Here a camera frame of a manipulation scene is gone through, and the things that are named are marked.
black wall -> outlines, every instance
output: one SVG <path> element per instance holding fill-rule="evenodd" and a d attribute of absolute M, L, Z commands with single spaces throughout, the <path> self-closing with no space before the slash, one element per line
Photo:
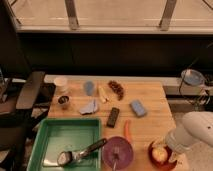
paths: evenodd
<path fill-rule="evenodd" d="M 180 76 L 183 69 L 199 58 L 192 68 L 213 74 L 213 35 L 19 36 L 30 64 L 49 73 Z"/>

purple bowl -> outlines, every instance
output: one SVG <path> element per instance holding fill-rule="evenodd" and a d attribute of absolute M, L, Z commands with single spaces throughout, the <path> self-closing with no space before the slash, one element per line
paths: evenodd
<path fill-rule="evenodd" d="M 118 159 L 115 159 L 115 148 L 118 150 Z M 116 170 L 121 170 L 129 166 L 133 160 L 133 149 L 131 144 L 123 137 L 112 137 L 102 148 L 102 160 L 109 167 L 113 168 L 116 160 Z"/>

brown pastry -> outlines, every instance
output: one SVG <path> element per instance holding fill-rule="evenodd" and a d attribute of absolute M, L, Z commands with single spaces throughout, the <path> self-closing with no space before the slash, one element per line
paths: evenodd
<path fill-rule="evenodd" d="M 121 84 L 117 83 L 116 81 L 109 81 L 108 85 L 113 92 L 118 95 L 118 100 L 122 100 L 124 97 L 124 89 Z"/>

round container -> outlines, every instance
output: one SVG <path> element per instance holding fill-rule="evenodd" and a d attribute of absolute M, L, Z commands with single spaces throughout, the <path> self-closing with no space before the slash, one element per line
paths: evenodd
<path fill-rule="evenodd" d="M 131 144 L 123 137 L 115 136 L 108 139 L 102 148 L 102 159 L 105 164 L 113 168 L 116 160 L 116 169 L 125 169 L 133 160 L 133 149 Z"/>
<path fill-rule="evenodd" d="M 170 171 L 170 170 L 174 169 L 175 166 L 177 165 L 177 161 L 175 161 L 173 163 L 169 163 L 169 158 L 170 158 L 170 156 L 172 154 L 172 150 L 169 147 L 167 147 L 167 146 L 164 147 L 165 150 L 168 153 L 168 157 L 167 157 L 165 162 L 160 163 L 157 160 L 155 160 L 154 157 L 152 156 L 152 151 L 154 149 L 152 144 L 153 144 L 153 142 L 149 145 L 149 148 L 148 148 L 149 159 L 152 162 L 152 164 L 155 165 L 161 171 Z"/>
<path fill-rule="evenodd" d="M 200 86 L 205 82 L 205 77 L 200 72 L 193 69 L 182 71 L 181 77 L 183 81 L 190 86 Z"/>
<path fill-rule="evenodd" d="M 68 96 L 59 97 L 58 103 L 62 109 L 67 109 L 70 106 L 69 97 Z"/>
<path fill-rule="evenodd" d="M 68 79 L 64 76 L 58 76 L 54 79 L 54 84 L 61 93 L 69 92 Z"/>

glass pane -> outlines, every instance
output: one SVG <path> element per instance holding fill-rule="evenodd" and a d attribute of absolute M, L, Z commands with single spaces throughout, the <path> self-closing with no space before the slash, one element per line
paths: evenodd
<path fill-rule="evenodd" d="M 68 26 L 64 0 L 9 0 L 21 26 Z"/>
<path fill-rule="evenodd" d="M 203 0 L 178 0 L 170 26 L 213 27 L 213 11 Z"/>
<path fill-rule="evenodd" d="M 80 26 L 158 26 L 166 0 L 75 0 Z"/>

